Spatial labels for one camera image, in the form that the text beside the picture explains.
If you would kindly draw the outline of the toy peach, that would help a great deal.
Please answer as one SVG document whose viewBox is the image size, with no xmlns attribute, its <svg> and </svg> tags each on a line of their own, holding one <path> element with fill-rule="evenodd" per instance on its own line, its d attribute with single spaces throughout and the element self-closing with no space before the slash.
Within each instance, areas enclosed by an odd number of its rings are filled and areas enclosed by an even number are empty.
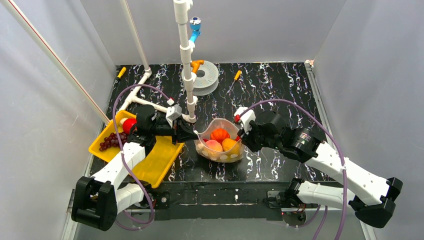
<svg viewBox="0 0 424 240">
<path fill-rule="evenodd" d="M 205 146 L 207 148 L 209 148 L 210 150 L 216 151 L 216 152 L 222 152 L 223 151 L 223 147 L 222 145 L 213 139 L 209 139 L 208 141 L 205 142 Z"/>
</svg>

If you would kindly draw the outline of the clear polka dot zip bag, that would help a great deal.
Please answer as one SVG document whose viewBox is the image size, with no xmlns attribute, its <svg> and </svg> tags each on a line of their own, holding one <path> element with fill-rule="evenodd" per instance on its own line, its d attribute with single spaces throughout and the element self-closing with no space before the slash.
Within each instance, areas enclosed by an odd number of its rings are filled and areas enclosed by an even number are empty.
<svg viewBox="0 0 424 240">
<path fill-rule="evenodd" d="M 238 136 L 239 129 L 224 118 L 215 118 L 207 129 L 197 134 L 195 149 L 202 157 L 218 163 L 234 163 L 243 158 L 245 146 Z"/>
</svg>

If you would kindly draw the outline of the orange toy pumpkin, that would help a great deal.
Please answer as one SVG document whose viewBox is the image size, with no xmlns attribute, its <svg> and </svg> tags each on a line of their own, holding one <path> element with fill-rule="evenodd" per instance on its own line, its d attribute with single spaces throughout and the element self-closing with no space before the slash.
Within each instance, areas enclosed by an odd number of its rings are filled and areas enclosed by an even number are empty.
<svg viewBox="0 0 424 240">
<path fill-rule="evenodd" d="M 222 143 L 225 139 L 229 139 L 231 136 L 229 132 L 223 128 L 217 128 L 210 134 L 210 139 L 215 140 L 218 143 Z"/>
</svg>

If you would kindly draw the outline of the toy orange fruit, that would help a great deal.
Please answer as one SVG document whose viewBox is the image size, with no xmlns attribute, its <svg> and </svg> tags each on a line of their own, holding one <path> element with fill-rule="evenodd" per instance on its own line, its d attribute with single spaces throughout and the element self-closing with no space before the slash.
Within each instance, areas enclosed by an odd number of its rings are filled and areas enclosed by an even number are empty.
<svg viewBox="0 0 424 240">
<path fill-rule="evenodd" d="M 230 155 L 238 155 L 240 153 L 240 144 L 236 140 L 226 138 L 221 143 L 222 150 Z"/>
</svg>

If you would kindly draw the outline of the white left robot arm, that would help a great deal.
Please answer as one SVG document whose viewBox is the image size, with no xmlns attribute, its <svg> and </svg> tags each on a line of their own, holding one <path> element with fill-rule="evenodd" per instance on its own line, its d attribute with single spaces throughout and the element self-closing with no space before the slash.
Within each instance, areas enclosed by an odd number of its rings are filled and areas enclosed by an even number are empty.
<svg viewBox="0 0 424 240">
<path fill-rule="evenodd" d="M 128 207 L 152 205 L 142 184 L 158 187 L 184 143 L 196 138 L 177 104 L 165 112 L 149 104 L 136 114 L 119 111 L 89 148 L 106 165 L 76 182 L 71 219 L 107 231 Z"/>
</svg>

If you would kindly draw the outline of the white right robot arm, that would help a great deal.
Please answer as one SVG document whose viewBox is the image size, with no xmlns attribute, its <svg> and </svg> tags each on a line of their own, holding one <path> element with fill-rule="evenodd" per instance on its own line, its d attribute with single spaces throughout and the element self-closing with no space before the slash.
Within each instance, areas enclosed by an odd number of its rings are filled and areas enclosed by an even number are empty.
<svg viewBox="0 0 424 240">
<path fill-rule="evenodd" d="M 267 197 L 270 207 L 317 204 L 346 209 L 354 212 L 360 221 L 379 229 L 392 218 L 395 201 L 403 187 L 401 180 L 377 176 L 347 157 L 340 158 L 334 145 L 325 142 L 323 137 L 307 128 L 291 128 L 274 111 L 255 114 L 251 109 L 240 107 L 234 120 L 240 124 L 241 142 L 251 151 L 278 150 L 286 158 L 315 168 L 341 184 L 341 187 L 331 187 L 294 178 L 286 190 Z"/>
</svg>

